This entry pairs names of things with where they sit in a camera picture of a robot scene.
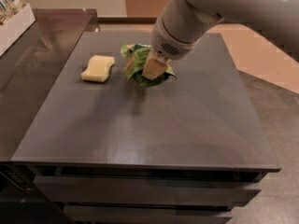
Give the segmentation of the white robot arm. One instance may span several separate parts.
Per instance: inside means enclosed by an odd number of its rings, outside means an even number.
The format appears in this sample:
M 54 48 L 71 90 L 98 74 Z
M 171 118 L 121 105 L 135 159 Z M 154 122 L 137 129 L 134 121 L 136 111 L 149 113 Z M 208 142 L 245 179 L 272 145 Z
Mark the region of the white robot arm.
M 159 77 L 223 20 L 243 24 L 299 58 L 299 0 L 169 0 L 153 27 L 142 76 Z

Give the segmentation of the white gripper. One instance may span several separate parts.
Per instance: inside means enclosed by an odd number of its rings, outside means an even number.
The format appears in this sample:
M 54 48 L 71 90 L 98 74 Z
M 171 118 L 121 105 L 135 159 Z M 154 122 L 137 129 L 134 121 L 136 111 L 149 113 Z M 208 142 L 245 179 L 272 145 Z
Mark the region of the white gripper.
M 206 25 L 197 18 L 160 16 L 153 28 L 151 45 L 142 76 L 153 80 L 169 67 L 169 60 L 185 57 L 199 42 Z

